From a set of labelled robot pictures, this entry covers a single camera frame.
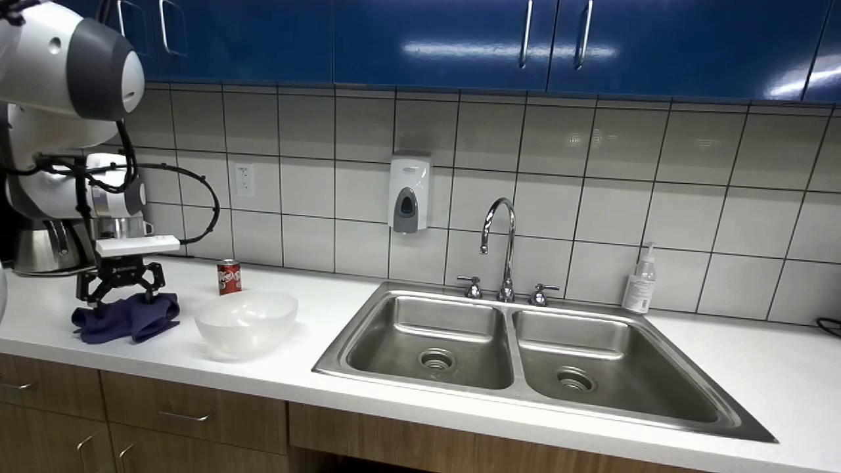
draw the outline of blue cabinet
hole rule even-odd
[[[336,81],[545,93],[554,0],[336,0]]]
[[[800,100],[829,0],[562,0],[550,93]]]
[[[109,25],[153,81],[332,84],[332,0],[119,0]]]
[[[814,68],[806,84],[809,104],[841,104],[841,4],[833,4],[833,12],[824,27],[824,43],[814,55]]]

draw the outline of white bowl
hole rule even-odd
[[[213,358],[249,360],[282,347],[295,320],[297,301],[282,291],[209,295],[189,297],[188,310]]]

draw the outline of chrome faucet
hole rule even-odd
[[[485,223],[481,223],[481,247],[479,247],[479,251],[481,251],[481,255],[488,253],[488,240],[492,240],[495,217],[498,217],[500,206],[507,207],[507,223],[510,223],[510,228],[507,228],[507,253],[504,253],[503,286],[500,286],[498,301],[512,303],[512,301],[515,301],[515,285],[510,281],[510,255],[515,253],[515,221],[519,221],[519,217],[515,217],[515,206],[512,206],[507,197],[500,197],[500,201],[488,207],[488,213],[485,217]]]

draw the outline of double sink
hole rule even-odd
[[[775,443],[653,324],[383,285],[316,370]]]

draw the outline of small bottle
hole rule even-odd
[[[647,244],[628,274],[623,310],[649,314],[657,285],[655,244]]]

